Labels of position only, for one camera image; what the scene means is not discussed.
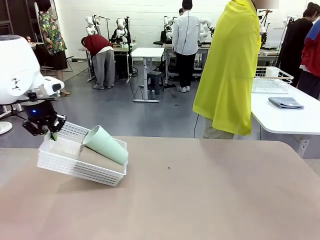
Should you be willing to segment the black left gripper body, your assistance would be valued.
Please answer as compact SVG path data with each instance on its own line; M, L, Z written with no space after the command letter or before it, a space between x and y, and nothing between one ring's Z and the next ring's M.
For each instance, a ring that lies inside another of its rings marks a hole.
M54 110L52 100L40 100L39 102L31 102L23 106L27 119L23 121L23 125L34 124L46 126L53 125L57 122L57 112Z

